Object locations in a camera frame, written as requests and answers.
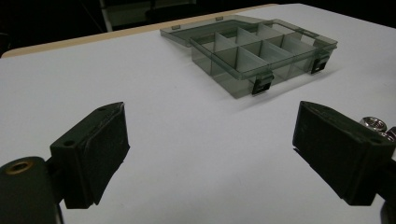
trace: black plastic part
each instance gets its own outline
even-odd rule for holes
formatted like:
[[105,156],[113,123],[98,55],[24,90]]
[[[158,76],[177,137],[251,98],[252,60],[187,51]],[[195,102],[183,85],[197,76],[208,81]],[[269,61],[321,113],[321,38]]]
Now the black plastic part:
[[128,150],[124,103],[95,109],[56,140],[50,151],[54,166],[64,174],[66,207],[99,204]]
[[350,205],[370,205],[395,144],[325,106],[301,102],[295,150]]
[[0,168],[0,223],[63,223],[46,163],[38,157]]
[[388,162],[376,176],[379,181],[378,194],[396,211],[396,161]]
[[53,198],[56,203],[60,203],[64,199],[64,193],[67,188],[64,172],[60,167],[57,167],[52,157],[46,161],[46,164],[49,180],[53,189]]
[[396,208],[385,202],[381,209],[381,224],[396,223]]

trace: wooden table edge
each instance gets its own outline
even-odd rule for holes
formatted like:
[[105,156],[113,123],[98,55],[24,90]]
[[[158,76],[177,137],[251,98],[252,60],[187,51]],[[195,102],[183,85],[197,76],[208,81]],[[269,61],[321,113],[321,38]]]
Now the wooden table edge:
[[256,6],[256,7],[244,7],[244,8],[239,8],[239,9],[235,9],[235,10],[207,14],[204,16],[191,17],[191,18],[187,18],[187,19],[183,19],[183,20],[161,22],[161,23],[140,26],[140,27],[125,29],[125,30],[119,30],[119,31],[109,32],[109,33],[104,33],[104,34],[99,34],[99,35],[88,35],[88,36],[83,36],[83,37],[79,37],[79,38],[67,39],[67,40],[62,40],[62,41],[57,41],[57,42],[52,42],[52,43],[47,43],[47,44],[41,44],[41,45],[35,45],[35,46],[30,46],[30,47],[25,47],[25,48],[20,48],[20,49],[12,49],[10,51],[5,52],[2,56],[2,58],[15,57],[15,56],[36,53],[36,52],[41,52],[41,51],[46,51],[46,50],[51,50],[51,49],[67,48],[67,47],[71,47],[71,46],[75,46],[75,45],[87,44],[87,43],[91,43],[91,42],[96,42],[96,41],[101,41],[101,40],[106,40],[106,39],[111,39],[111,38],[116,38],[116,37],[121,37],[121,36],[126,36],[126,35],[135,35],[135,34],[140,34],[140,33],[148,32],[148,31],[159,30],[162,28],[171,27],[174,25],[186,24],[186,23],[195,22],[195,21],[204,21],[204,20],[208,20],[208,19],[212,19],[212,18],[216,18],[216,17],[220,17],[220,16],[233,15],[238,12],[247,11],[247,10],[251,10],[251,9],[255,9],[255,8],[271,7],[271,6],[276,6],[276,5],[277,4],[265,4],[265,5]]

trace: plastic organizer box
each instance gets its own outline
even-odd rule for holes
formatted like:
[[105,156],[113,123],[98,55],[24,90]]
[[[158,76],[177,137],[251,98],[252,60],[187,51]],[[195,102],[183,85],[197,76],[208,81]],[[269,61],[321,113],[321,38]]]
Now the plastic organizer box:
[[234,98],[322,70],[337,42],[281,20],[228,16],[161,29]]

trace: metal screw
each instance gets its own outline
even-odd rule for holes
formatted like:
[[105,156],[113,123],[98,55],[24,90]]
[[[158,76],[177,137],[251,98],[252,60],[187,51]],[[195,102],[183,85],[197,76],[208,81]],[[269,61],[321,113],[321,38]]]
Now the metal screw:
[[396,127],[393,127],[387,131],[387,124],[381,119],[366,117],[361,119],[360,124],[372,131],[377,132],[379,135],[386,137],[390,142],[395,142]]

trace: white table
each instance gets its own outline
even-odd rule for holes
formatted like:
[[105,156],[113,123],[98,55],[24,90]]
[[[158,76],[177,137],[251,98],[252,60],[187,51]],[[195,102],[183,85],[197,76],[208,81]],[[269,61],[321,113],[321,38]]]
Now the white table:
[[304,5],[241,15],[338,40],[326,68],[235,100],[159,31],[0,60],[0,163],[49,146],[96,107],[123,101],[131,149],[101,203],[72,223],[379,223],[292,149],[300,101],[396,125],[396,30]]

